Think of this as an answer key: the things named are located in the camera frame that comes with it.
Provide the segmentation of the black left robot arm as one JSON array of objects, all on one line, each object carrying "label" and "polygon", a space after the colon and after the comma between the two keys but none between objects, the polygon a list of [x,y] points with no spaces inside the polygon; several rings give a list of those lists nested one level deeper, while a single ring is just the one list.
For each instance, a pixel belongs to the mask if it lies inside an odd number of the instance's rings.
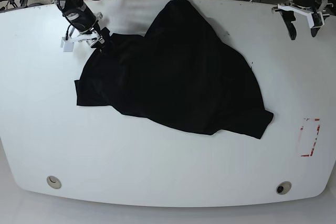
[{"label": "black left robot arm", "polygon": [[307,19],[311,35],[315,37],[318,30],[324,25],[321,4],[322,1],[319,0],[288,0],[285,3],[278,4],[274,11],[281,14],[290,39],[295,40],[297,36],[293,24],[296,21],[295,14],[300,14]]}]

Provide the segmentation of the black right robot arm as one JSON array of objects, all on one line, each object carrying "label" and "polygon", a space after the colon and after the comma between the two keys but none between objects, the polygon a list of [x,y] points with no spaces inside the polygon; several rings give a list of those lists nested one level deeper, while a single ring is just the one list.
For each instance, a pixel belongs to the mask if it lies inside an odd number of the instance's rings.
[{"label": "black right robot arm", "polygon": [[99,20],[103,17],[100,12],[92,12],[84,0],[53,1],[69,23],[66,34],[61,39],[64,52],[72,52],[75,43],[82,41],[94,49],[112,46],[110,30],[99,25]]}]

